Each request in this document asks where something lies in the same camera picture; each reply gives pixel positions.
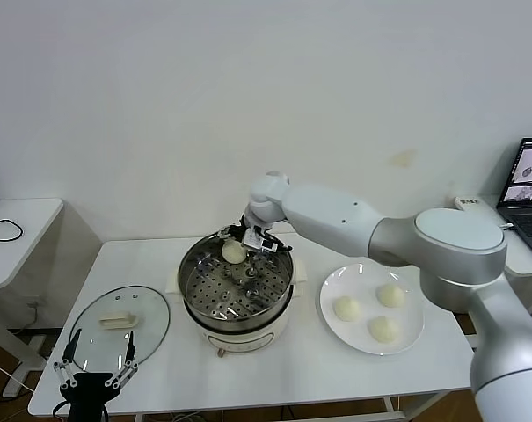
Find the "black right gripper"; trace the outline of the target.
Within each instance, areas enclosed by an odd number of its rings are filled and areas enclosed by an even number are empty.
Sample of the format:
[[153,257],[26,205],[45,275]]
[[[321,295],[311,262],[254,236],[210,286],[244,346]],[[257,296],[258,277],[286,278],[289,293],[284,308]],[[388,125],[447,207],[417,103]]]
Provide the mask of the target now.
[[[227,239],[231,236],[237,241],[242,241],[247,233],[252,236],[264,238],[266,231],[266,222],[260,220],[255,215],[242,215],[239,223],[225,226],[217,231],[217,236],[221,239]],[[293,248],[279,240],[266,240],[265,248],[271,253],[290,252]]]

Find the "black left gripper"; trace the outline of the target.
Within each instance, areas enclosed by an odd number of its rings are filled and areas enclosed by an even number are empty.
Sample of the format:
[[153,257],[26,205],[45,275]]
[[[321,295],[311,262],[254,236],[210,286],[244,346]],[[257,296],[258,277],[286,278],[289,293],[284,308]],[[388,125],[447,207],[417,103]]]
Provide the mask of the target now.
[[118,358],[118,369],[111,373],[74,374],[72,365],[82,330],[77,329],[65,346],[62,359],[53,368],[60,382],[64,403],[69,404],[69,422],[108,421],[106,403],[113,399],[113,388],[123,388],[138,371],[135,359],[135,335],[126,335],[127,349]]

